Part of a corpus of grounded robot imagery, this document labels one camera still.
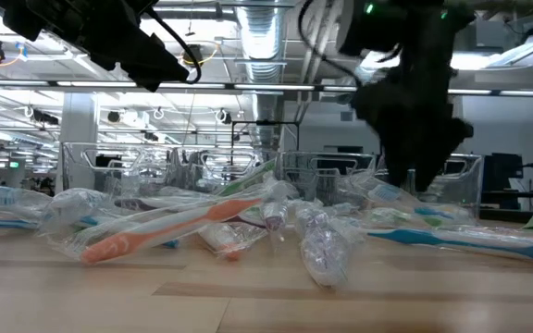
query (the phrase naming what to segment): metal duct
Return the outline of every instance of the metal duct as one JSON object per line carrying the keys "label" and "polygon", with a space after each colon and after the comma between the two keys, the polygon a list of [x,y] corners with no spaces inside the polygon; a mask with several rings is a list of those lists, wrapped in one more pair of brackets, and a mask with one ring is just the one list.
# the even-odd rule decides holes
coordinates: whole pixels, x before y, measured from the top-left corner
{"label": "metal duct", "polygon": [[236,14],[232,9],[221,9],[221,6],[156,6],[157,15],[162,19],[209,19],[216,21],[236,22]]}
{"label": "metal duct", "polygon": [[[244,57],[252,60],[279,60],[282,56],[282,37],[285,31],[285,12],[274,7],[237,7],[236,14],[241,26]],[[273,64],[248,64],[246,73],[251,83],[279,83],[281,66]],[[253,95],[255,120],[281,120],[282,99],[275,94]],[[271,129],[257,129],[261,146],[277,145],[273,142]]]}

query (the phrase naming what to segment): blue toothbrush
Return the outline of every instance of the blue toothbrush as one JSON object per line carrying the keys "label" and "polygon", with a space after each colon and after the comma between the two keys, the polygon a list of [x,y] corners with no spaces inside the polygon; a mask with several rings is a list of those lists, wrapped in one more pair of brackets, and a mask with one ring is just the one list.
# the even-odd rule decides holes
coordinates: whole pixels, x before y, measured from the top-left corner
{"label": "blue toothbrush", "polygon": [[[385,240],[397,241],[402,244],[433,245],[477,253],[498,254],[514,258],[521,256],[527,259],[533,259],[532,239],[524,239],[522,242],[497,239],[489,240],[456,231],[423,229],[369,230],[367,234]],[[493,241],[495,244],[487,245],[488,241]]]}

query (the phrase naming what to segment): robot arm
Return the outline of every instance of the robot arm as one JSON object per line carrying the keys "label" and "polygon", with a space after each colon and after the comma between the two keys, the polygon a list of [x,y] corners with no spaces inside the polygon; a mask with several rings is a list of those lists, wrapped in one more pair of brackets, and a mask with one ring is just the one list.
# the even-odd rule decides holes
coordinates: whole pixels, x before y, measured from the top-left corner
{"label": "robot arm", "polygon": [[[31,41],[42,30],[50,31],[89,54],[106,70],[119,63],[133,81],[154,92],[163,81],[186,81],[189,76],[157,36],[147,36],[139,29],[143,13],[159,19],[151,9],[157,1],[0,0],[0,7],[5,10],[4,24],[12,31]],[[166,29],[175,33],[170,27]],[[193,62],[195,83],[201,75],[198,62]]]}
{"label": "robot arm", "polygon": [[378,134],[393,185],[414,168],[416,190],[425,191],[453,150],[472,137],[470,125],[452,118],[448,88],[455,34],[474,19],[465,6],[442,6],[442,0],[345,1],[339,52],[402,50],[400,65],[360,87],[351,102]]}

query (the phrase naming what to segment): wooden table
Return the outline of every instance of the wooden table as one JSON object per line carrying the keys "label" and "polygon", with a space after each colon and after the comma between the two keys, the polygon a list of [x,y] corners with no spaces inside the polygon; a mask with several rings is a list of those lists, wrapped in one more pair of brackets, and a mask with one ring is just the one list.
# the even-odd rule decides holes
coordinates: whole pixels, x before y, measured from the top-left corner
{"label": "wooden table", "polygon": [[194,241],[84,267],[0,235],[0,332],[531,332],[533,264],[368,240],[349,284],[320,290],[290,235],[240,262]]}

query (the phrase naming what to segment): wire basket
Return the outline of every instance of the wire basket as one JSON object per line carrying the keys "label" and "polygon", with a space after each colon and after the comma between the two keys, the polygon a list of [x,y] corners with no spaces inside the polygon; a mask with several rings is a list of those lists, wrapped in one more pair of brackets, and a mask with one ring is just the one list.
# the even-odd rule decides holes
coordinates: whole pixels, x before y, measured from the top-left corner
{"label": "wire basket", "polygon": [[[482,193],[484,158],[474,154],[452,154],[427,191],[416,192],[414,170],[409,170],[403,189],[425,203],[457,204],[478,217]],[[386,180],[388,170],[383,161],[376,177]]]}
{"label": "wire basket", "polygon": [[294,185],[306,201],[342,204],[349,201],[343,181],[355,173],[373,175],[375,162],[369,154],[286,152],[277,158],[275,176]]}
{"label": "wire basket", "polygon": [[62,151],[64,190],[96,190],[113,198],[155,196],[166,186],[210,193],[277,157],[257,150],[122,143],[65,142]]}

